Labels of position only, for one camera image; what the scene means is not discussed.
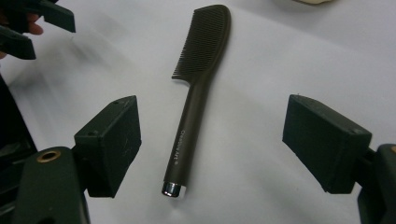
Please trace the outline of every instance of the screw hole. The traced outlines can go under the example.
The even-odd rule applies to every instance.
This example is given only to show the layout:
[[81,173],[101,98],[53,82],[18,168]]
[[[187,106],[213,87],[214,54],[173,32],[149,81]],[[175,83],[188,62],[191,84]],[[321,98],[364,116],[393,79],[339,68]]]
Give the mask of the screw hole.
[[91,132],[88,132],[88,136],[95,136],[95,135],[97,135],[98,134],[98,131],[91,131]]
[[38,162],[49,162],[58,159],[61,156],[61,152],[58,150],[48,151],[41,154],[38,158]]

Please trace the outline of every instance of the dark green comb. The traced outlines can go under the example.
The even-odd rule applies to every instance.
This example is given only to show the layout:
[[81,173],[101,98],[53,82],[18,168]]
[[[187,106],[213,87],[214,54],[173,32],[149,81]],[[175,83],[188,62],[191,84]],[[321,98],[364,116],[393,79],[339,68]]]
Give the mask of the dark green comb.
[[230,11],[225,6],[196,9],[172,78],[189,81],[191,75],[213,70],[224,51],[230,25]]
[[227,7],[215,5],[196,9],[189,34],[172,78],[190,84],[172,154],[163,180],[163,194],[179,197],[187,185],[191,162],[212,77],[230,33]]

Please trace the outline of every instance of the metal end cap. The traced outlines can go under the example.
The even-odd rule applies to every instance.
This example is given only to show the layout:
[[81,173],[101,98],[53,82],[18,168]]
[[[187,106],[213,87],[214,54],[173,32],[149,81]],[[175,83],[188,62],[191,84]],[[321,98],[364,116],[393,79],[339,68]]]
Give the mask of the metal end cap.
[[163,182],[163,195],[171,198],[182,198],[186,187],[170,182]]

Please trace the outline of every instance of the finger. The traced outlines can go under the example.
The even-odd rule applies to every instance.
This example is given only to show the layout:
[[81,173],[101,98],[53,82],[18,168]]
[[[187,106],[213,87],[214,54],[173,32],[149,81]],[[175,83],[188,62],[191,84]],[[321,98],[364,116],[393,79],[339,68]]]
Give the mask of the finger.
[[29,22],[29,33],[32,35],[42,35],[44,33],[41,26],[35,24],[34,22]]
[[7,54],[0,51],[0,59],[6,58]]
[[27,13],[26,14],[26,19],[27,21],[35,22],[39,19],[40,17],[37,14],[32,14],[32,13]]

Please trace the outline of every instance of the white surface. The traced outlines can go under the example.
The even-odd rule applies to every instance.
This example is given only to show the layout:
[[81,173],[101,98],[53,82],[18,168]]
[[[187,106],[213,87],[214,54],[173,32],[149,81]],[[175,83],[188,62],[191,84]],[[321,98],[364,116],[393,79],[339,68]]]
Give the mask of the white surface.
[[[357,185],[324,193],[282,143],[288,97],[332,107],[395,143],[396,5],[338,0],[60,1],[77,33],[40,21],[37,60],[1,63],[40,149],[73,135],[108,103],[136,95],[143,145],[115,199],[88,198],[101,223],[360,223]],[[188,88],[171,79],[192,12],[223,4],[229,45],[209,95],[182,201],[161,195]]]

